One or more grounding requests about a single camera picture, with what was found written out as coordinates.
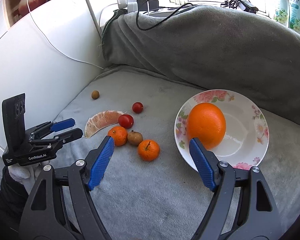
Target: small brown fruit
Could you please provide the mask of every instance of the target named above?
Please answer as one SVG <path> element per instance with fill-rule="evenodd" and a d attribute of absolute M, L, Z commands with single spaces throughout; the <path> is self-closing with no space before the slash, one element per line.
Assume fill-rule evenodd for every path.
<path fill-rule="evenodd" d="M 143 141 L 143 136 L 139 132 L 132 130 L 128 132 L 128 142 L 134 146 L 138 146 Z"/>
<path fill-rule="evenodd" d="M 97 98 L 99 98 L 99 96 L 100 96 L 100 93 L 97 90 L 94 90 L 91 94 L 92 99 L 97 99 Z"/>

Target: white bowl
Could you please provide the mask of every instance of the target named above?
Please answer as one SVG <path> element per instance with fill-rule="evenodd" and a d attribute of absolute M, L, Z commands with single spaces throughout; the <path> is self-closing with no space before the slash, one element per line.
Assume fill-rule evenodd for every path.
<path fill-rule="evenodd" d="M 266 119 L 250 99 L 229 90 L 201 92 L 180 108 L 174 124 L 174 137 L 184 160 L 197 171 L 189 153 L 186 121 L 191 109 L 204 102 L 215 104 L 226 118 L 226 134 L 222 142 L 211 149 L 218 160 L 227 161 L 234 168 L 245 170 L 258 166 L 269 145 Z"/>

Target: white power strip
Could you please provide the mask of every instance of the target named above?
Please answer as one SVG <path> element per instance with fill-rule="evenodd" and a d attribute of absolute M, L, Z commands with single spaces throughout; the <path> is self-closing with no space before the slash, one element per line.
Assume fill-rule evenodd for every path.
<path fill-rule="evenodd" d="M 128 13 L 138 11 L 137 0 L 117 0 L 119 9 L 128 9 Z"/>

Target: white cable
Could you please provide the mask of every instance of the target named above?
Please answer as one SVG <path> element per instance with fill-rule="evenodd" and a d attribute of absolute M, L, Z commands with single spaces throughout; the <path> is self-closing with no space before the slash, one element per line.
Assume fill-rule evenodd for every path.
<path fill-rule="evenodd" d="M 81 60 L 78 60 L 78 59 L 75 59 L 75 58 L 71 58 L 71 57 L 67 56 L 66 54 L 64 54 L 63 52 L 61 52 L 60 50 L 58 50 L 55 46 L 53 46 L 53 44 L 49 41 L 49 39 L 47 38 L 47 36 L 43 33 L 43 31 L 42 31 L 42 30 L 39 28 L 39 26 L 35 23 L 35 21 L 34 21 L 34 19 L 33 19 L 33 17 L 32 17 L 31 11 L 30 11 L 30 7 L 29 7 L 29 2 L 28 2 L 28 0 L 27 0 L 27 5 L 28 5 L 29 14 L 30 14 L 30 16 L 31 16 L 31 18 L 32 18 L 32 20 L 33 20 L 33 23 L 35 24 L 35 26 L 37 26 L 37 28 L 38 28 L 39 31 L 43 34 L 43 36 L 45 36 L 45 38 L 46 38 L 47 41 L 50 43 L 50 45 L 51 45 L 53 48 L 55 48 L 55 50 L 57 50 L 57 51 L 60 52 L 62 55 L 66 56 L 67 58 L 72 59 L 72 60 L 74 60 L 74 61 L 78 61 L 78 62 L 81 62 L 81 63 L 90 64 L 90 65 L 93 65 L 93 66 L 96 66 L 96 67 L 98 67 L 98 68 L 103 69 L 102 67 L 100 67 L 100 66 L 98 66 L 98 65 L 95 65 L 95 64 L 93 64 L 93 63 L 81 61 Z"/>
<path fill-rule="evenodd" d="M 100 16 L 99 16 L 99 21 L 98 21 L 98 26 L 99 26 L 100 33 L 102 33 L 102 31 L 101 31 L 101 26 L 100 26 L 100 21 L 101 21 L 101 14 L 102 14 L 103 10 L 106 9 L 106 8 L 108 8 L 108 7 L 111 6 L 111 5 L 115 5 L 115 4 L 117 4 L 117 3 L 109 4 L 109 5 L 107 5 L 106 7 L 104 7 L 104 8 L 101 10 Z"/>

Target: pink flower pattern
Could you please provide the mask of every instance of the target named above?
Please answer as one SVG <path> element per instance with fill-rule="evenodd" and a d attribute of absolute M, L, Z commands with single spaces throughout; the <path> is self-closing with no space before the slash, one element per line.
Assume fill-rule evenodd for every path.
<path fill-rule="evenodd" d="M 268 127 L 265 129 L 264 135 L 269 138 L 269 131 L 268 131 Z"/>
<path fill-rule="evenodd" d="M 186 127 L 186 121 L 188 119 L 188 115 L 190 113 L 191 106 L 189 104 L 186 104 L 181 111 L 178 114 L 178 120 L 175 126 L 176 130 L 176 137 L 178 139 L 179 146 L 184 149 L 185 143 L 187 141 L 187 127 Z"/>
<path fill-rule="evenodd" d="M 199 103 L 215 103 L 217 101 L 225 101 L 228 97 L 228 101 L 234 100 L 234 96 L 229 95 L 225 90 L 208 90 L 202 92 L 194 97 L 194 100 Z"/>
<path fill-rule="evenodd" d="M 259 158 L 259 157 L 255 157 L 255 158 L 253 159 L 253 162 L 254 162 L 255 164 L 258 164 L 258 163 L 260 162 L 260 158 Z"/>
<path fill-rule="evenodd" d="M 265 142 L 269 140 L 269 130 L 266 123 L 266 119 L 261 113 L 261 111 L 257 109 L 254 105 L 252 105 L 251 107 L 255 114 L 252 117 L 252 119 L 254 120 L 254 124 L 256 126 L 257 142 L 263 145 Z"/>
<path fill-rule="evenodd" d="M 237 165 L 235 165 L 233 167 L 237 168 L 237 169 L 242 169 L 242 170 L 250 170 L 250 168 L 252 167 L 252 165 L 249 165 L 247 163 L 237 163 Z"/>

